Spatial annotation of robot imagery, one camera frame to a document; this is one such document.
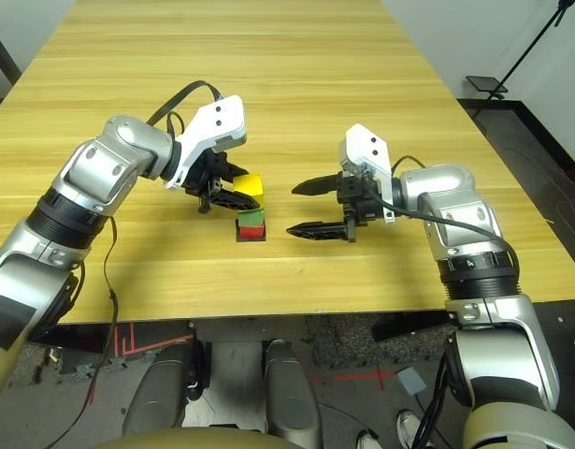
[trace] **white wall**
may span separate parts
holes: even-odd
[[[75,0],[0,0],[0,40],[23,71]],[[0,98],[10,83],[0,70]]]
[[[555,0],[382,0],[457,97],[466,75],[501,79],[553,15]],[[506,82],[575,161],[575,5]]]

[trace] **yellow block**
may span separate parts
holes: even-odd
[[[235,176],[233,178],[233,190],[251,196],[260,205],[261,209],[264,208],[265,196],[260,175],[250,173],[248,175]]]

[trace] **shoe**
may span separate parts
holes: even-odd
[[[382,446],[377,442],[379,437],[371,430],[362,430],[358,435],[358,442],[355,449],[382,449]]]
[[[395,425],[401,447],[411,449],[418,427],[420,427],[420,419],[410,410],[402,410],[397,414]],[[435,447],[435,444],[428,440],[426,447]]]

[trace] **wooden table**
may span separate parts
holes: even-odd
[[[0,243],[109,116],[146,119],[198,79],[245,102],[248,143],[230,160],[263,175],[267,242],[236,243],[234,212],[200,215],[197,198],[140,180],[118,211],[109,266],[120,319],[442,308],[418,221],[373,223],[355,244],[284,231],[340,219],[334,195],[290,191],[339,170],[338,144],[358,122],[392,160],[469,168],[517,249],[524,291],[575,298],[563,246],[379,0],[79,0],[0,108]],[[179,112],[208,101],[197,92]],[[107,230],[65,322],[108,319],[109,244]]]

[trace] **stacked blocks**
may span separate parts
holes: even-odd
[[[251,196],[260,207],[256,210],[240,210],[236,220],[237,241],[266,240],[265,199],[260,175],[243,175],[233,178],[236,192]]]

